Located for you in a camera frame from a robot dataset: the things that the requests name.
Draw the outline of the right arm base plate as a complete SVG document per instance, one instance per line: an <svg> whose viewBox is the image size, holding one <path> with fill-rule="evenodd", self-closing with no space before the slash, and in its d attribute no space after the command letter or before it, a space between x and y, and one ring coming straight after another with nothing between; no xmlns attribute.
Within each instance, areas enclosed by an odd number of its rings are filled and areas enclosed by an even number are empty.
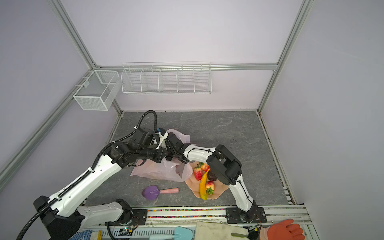
<svg viewBox="0 0 384 240"><path fill-rule="evenodd" d="M262 207L252 206L250 210L243 211L238 207L226 208L225 217L228 224L265 224L267 217Z"/></svg>

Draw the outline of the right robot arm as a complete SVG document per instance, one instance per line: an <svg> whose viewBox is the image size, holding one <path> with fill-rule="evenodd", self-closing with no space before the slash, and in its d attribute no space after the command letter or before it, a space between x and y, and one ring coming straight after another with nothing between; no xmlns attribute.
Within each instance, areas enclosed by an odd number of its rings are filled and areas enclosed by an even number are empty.
<svg viewBox="0 0 384 240"><path fill-rule="evenodd" d="M208 164L218 180L229 186L237 208L250 219L256 216L258 206L244 184L242 164L225 146L198 147L183 143L174 133L168 133L164 143L171 155L179 160Z"/></svg>

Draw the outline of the pink plastic bag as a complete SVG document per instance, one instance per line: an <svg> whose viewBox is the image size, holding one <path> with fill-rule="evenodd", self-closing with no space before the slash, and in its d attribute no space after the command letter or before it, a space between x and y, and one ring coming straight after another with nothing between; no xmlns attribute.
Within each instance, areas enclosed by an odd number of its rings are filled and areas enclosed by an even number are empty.
<svg viewBox="0 0 384 240"><path fill-rule="evenodd" d="M160 163L148 160L142 166L134 167L131 173L131 176L173 182L185 182L192 175L193 167L189 163L183 164L176 158L170 161L163 158Z"/></svg>

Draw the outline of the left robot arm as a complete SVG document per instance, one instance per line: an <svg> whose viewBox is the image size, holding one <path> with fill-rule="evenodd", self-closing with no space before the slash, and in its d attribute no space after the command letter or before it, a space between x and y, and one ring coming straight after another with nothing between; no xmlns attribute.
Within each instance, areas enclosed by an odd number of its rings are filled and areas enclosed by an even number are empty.
<svg viewBox="0 0 384 240"><path fill-rule="evenodd" d="M164 148L144 148L135 144L112 142L97 155L94 163L81 176L50 197L35 200L37 213L26 223L17 236L24 238L28 229L41 219L52 240L68 240L78 231L97 224L129 224L134 214L129 204L116 200L110 204L83 207L82 203L102 183L137 160L160 163L168 154Z"/></svg>

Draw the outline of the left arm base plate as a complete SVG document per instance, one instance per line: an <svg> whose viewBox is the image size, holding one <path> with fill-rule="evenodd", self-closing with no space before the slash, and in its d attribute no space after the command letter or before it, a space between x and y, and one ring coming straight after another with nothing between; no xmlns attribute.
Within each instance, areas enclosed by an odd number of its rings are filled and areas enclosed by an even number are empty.
<svg viewBox="0 0 384 240"><path fill-rule="evenodd" d="M122 216L114 221L109 222L110 226L143 226L147 220L147 209L133 209L123 212Z"/></svg>

